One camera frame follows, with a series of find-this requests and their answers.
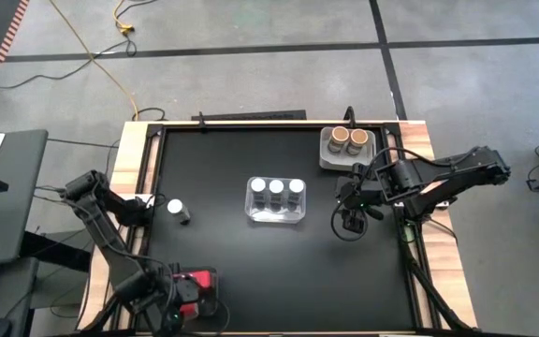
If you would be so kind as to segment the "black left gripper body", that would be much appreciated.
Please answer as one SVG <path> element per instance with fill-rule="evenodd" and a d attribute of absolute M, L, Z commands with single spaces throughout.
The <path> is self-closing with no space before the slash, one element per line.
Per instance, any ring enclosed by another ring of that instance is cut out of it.
<path fill-rule="evenodd" d="M 168 302 L 162 311 L 160 334 L 177 334 L 185 321 L 185 314 L 181 308 L 199 300 L 199 284 L 192 277 L 179 277 L 173 282 L 170 290 Z"/>

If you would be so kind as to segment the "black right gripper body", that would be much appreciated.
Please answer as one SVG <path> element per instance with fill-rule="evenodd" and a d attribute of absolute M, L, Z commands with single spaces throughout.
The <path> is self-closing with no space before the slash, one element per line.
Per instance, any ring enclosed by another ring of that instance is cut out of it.
<path fill-rule="evenodd" d="M 335 197 L 345 209 L 382 206 L 386 203 L 380 181 L 377 179 L 361 181 L 358 176 L 339 177 L 336 181 Z"/>

